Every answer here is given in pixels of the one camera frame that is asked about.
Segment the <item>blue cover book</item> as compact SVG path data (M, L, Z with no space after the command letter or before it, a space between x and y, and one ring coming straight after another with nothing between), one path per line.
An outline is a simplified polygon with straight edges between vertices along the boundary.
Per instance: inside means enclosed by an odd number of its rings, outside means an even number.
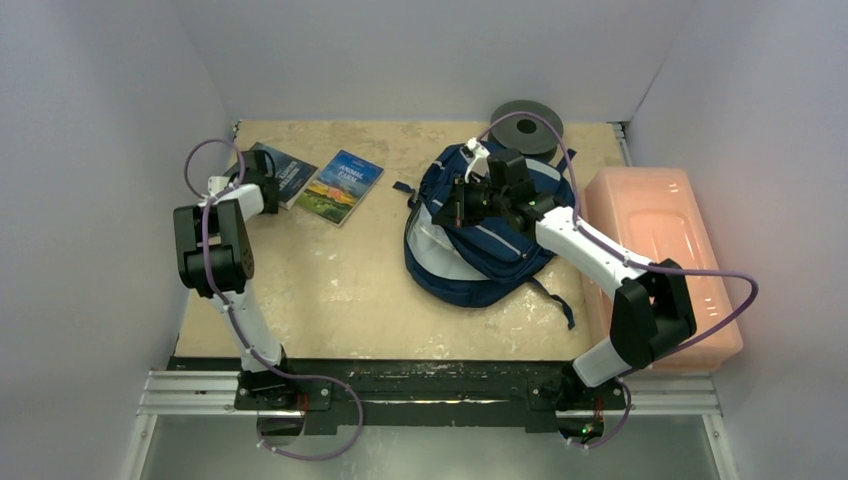
M318 172L316 166L259 142L248 150L264 150L273 159L279 187L279 209L289 210Z

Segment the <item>animal farm book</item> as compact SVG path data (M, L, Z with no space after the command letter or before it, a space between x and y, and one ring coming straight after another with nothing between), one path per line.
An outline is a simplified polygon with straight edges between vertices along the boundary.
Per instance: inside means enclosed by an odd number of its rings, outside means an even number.
M339 150L310 180L295 204L341 227L384 173L384 168Z

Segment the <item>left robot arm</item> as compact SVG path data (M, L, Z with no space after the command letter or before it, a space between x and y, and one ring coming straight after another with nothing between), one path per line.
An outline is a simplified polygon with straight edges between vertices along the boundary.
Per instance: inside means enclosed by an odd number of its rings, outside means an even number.
M255 259L245 225L256 215L278 212L275 174L269 153L241 152L227 173L209 179L209 196L175 209L173 222L183 285L213 304L240 348L239 394L284 409L297 399L298 382L282 372L285 350L271 334L251 284Z

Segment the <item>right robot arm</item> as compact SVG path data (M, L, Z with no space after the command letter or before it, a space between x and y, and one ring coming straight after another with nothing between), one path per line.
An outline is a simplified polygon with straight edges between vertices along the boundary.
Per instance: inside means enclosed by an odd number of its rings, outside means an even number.
M433 221L470 227L501 218L538 246L565 258L612 301L608 335L574 359L561 381L564 399L584 407L601 385L670 353L696 332L681 267L653 263L615 243L580 219L558 195L541 192L515 149L488 152L477 142L459 147L464 172L451 183Z

